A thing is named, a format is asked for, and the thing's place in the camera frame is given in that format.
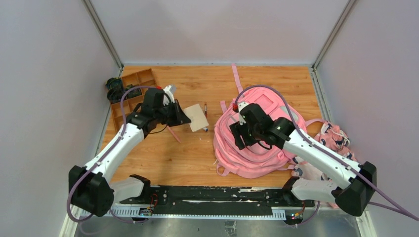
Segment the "beige wallet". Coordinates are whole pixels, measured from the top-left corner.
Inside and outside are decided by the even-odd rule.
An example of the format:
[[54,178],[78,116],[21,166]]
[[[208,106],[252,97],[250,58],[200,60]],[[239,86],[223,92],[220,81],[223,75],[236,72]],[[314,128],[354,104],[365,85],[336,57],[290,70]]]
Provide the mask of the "beige wallet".
[[208,129],[208,120],[205,117],[204,111],[199,104],[189,106],[183,111],[191,119],[189,126],[192,132],[203,130],[204,127]]

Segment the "pink student backpack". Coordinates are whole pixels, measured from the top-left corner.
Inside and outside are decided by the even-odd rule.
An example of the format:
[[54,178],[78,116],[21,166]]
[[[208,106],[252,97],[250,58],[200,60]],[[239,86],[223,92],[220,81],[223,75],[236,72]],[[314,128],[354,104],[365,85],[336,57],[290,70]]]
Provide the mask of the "pink student backpack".
[[[272,90],[264,87],[243,91],[238,70],[232,64],[233,75],[239,96],[239,102],[256,103],[273,119],[289,118],[285,103]],[[223,167],[222,176],[235,173],[244,178],[258,178],[275,170],[294,169],[295,155],[277,147],[267,149],[267,144],[251,142],[250,146],[239,149],[231,131],[233,125],[239,125],[239,114],[234,112],[233,105],[226,106],[220,102],[223,114],[214,126],[214,150],[217,167]]]

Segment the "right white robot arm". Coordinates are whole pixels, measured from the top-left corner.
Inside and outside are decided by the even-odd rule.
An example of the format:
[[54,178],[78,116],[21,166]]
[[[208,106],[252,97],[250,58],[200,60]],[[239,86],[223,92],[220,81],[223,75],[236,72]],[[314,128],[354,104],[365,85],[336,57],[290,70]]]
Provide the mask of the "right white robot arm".
[[264,142],[270,148],[277,147],[297,155],[330,178],[323,181],[291,178],[282,192],[286,205],[317,200],[335,203],[352,216],[363,214],[377,187],[375,165],[368,161],[360,164],[335,153],[309,137],[293,117],[273,120],[256,103],[234,103],[232,109],[239,120],[230,128],[240,150]]

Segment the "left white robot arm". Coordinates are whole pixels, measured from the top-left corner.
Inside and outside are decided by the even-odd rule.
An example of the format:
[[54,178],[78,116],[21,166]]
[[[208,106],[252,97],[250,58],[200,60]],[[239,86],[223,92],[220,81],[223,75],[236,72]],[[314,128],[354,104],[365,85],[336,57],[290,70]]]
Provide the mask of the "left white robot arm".
[[111,182],[114,173],[157,124],[173,127],[191,123],[191,120],[174,97],[174,85],[145,86],[145,89],[143,102],[123,116],[123,124],[111,142],[84,166],[75,165],[70,169],[66,208],[71,220],[82,221],[72,215],[71,206],[81,208],[91,216],[102,217],[117,202],[134,198],[139,204],[145,204],[151,199],[146,178],[131,175],[125,180]]

